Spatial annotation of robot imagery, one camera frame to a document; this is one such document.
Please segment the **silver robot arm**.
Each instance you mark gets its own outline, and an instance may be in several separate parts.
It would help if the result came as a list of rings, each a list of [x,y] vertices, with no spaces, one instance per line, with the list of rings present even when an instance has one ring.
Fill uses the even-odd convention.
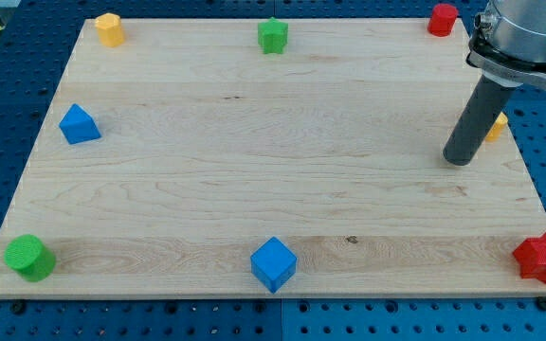
[[[490,0],[474,17],[466,62],[505,87],[546,91],[546,0]]]

